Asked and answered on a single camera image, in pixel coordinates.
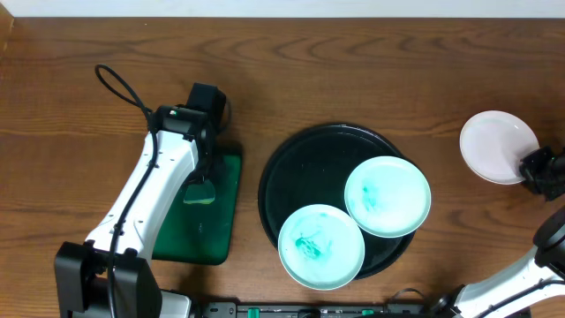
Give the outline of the green scrub sponge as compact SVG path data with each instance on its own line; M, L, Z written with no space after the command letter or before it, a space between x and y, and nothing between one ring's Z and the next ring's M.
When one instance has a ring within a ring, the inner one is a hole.
M211 204L215 200L215 186L209 180L192 183L186 187L184 204Z

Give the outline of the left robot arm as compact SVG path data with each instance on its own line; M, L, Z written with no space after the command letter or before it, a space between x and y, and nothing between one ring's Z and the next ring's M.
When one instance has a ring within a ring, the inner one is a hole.
M161 106L131 176L82 244L55 259L63 317L187 317L191 300L163 291L150 263L162 223L182 185L201 181L212 162L226 95L196 83L186 104Z

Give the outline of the white plate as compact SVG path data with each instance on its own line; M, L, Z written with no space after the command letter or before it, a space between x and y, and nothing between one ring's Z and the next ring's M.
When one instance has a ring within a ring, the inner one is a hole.
M519 117L488 110L463 125L459 148L464 162L476 175L495 184L514 185L524 181L520 162L539 149L539 141Z

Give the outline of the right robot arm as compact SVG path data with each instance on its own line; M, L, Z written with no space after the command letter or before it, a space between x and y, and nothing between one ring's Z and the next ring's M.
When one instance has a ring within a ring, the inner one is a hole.
M525 186L547 201L564 194L564 154L540 148L521 159ZM499 273L440 298L435 317L509 317L545 299L564 294L564 209L539 227L533 248Z

